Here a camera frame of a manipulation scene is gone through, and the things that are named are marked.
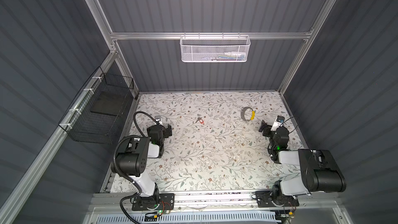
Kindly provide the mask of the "key with red tag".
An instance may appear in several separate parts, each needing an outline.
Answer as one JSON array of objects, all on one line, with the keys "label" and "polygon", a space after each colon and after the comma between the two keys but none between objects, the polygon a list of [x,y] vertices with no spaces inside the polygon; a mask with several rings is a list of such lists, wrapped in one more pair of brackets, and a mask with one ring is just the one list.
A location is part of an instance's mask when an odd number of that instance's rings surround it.
[{"label": "key with red tag", "polygon": [[197,118],[197,122],[199,122],[200,124],[204,124],[204,120],[201,117]]}]

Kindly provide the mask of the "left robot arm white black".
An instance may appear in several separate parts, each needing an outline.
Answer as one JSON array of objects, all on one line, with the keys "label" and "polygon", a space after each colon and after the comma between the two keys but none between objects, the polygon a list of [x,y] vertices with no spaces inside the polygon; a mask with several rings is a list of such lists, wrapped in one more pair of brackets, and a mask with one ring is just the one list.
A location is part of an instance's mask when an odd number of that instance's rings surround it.
[{"label": "left robot arm white black", "polygon": [[153,125],[147,128],[148,136],[124,137],[114,151],[111,170],[137,188],[137,192],[125,197],[133,211],[157,211],[163,214],[174,208],[174,194],[161,194],[158,185],[146,172],[149,158],[160,158],[164,152],[164,140],[172,136],[171,125]]}]

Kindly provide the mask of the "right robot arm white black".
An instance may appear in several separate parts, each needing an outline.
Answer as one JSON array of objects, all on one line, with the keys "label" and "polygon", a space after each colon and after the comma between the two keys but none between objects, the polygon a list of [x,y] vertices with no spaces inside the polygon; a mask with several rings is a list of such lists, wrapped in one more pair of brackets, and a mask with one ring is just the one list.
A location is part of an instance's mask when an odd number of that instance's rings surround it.
[{"label": "right robot arm white black", "polygon": [[285,118],[278,116],[272,125],[261,122],[259,132],[269,139],[267,152],[276,164],[298,166],[299,176],[280,179],[272,189],[255,192],[258,207],[297,207],[298,196],[313,192],[335,193],[346,190],[342,171],[328,150],[288,149],[290,131]]}]

